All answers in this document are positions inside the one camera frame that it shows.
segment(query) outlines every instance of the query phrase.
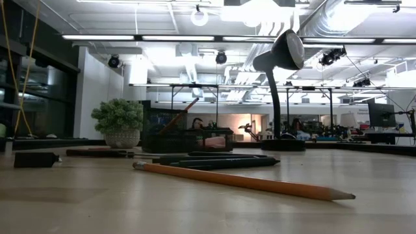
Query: lamp shade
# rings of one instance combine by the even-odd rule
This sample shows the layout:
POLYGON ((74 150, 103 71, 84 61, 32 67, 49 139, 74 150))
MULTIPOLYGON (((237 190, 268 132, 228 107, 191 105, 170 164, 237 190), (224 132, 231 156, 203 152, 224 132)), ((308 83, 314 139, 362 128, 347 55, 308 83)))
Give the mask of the lamp shade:
POLYGON ((291 29, 276 39, 271 52, 276 66, 280 68, 300 70, 304 67, 304 45, 299 36, 291 29))
POLYGON ((276 39, 272 49, 253 61, 257 71, 273 70, 275 66, 286 70, 301 70, 304 67, 305 48, 296 33, 289 29, 276 39))

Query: lamp arm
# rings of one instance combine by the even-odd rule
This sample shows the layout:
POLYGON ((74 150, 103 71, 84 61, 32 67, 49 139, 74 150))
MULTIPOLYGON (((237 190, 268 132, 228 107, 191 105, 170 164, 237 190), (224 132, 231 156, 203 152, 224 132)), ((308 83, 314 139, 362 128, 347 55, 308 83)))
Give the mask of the lamp arm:
POLYGON ((273 70, 266 71, 268 85, 270 86, 270 92, 272 93, 273 101, 273 115, 274 115, 274 138, 280 139, 280 100, 278 94, 278 88, 274 80, 273 70))

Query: small black block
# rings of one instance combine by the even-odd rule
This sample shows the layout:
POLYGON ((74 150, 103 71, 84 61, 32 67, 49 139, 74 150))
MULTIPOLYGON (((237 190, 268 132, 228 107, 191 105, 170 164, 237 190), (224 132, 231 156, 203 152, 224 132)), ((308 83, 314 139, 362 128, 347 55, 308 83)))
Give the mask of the small black block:
POLYGON ((15 168, 50 168, 59 159, 54 153, 16 153, 15 168))

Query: lamp base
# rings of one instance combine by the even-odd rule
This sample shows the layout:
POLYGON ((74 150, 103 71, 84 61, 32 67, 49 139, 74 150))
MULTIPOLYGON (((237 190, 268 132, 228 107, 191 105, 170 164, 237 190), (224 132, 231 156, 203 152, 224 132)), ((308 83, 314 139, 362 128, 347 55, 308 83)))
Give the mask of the lamp base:
POLYGON ((273 139, 263 140, 261 149, 270 151, 305 151, 306 147, 303 140, 273 139))

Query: computer monitor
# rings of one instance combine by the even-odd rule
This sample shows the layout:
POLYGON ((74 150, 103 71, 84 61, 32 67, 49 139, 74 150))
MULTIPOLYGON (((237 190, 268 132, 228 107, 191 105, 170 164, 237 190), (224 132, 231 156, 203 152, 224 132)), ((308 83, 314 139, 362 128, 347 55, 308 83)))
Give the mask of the computer monitor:
POLYGON ((370 125, 372 127, 396 127, 393 105, 369 103, 370 125))

